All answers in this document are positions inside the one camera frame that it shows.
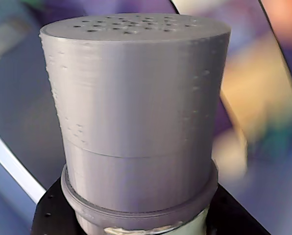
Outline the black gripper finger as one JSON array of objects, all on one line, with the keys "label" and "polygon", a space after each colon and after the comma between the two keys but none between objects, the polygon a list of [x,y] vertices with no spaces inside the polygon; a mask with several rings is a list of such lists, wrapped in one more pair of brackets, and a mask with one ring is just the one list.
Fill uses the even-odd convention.
[{"label": "black gripper finger", "polygon": [[269,235],[270,233],[219,184],[208,210],[206,234]]},{"label": "black gripper finger", "polygon": [[38,202],[32,223],[34,235],[84,235],[74,210],[63,195],[60,179]]}]

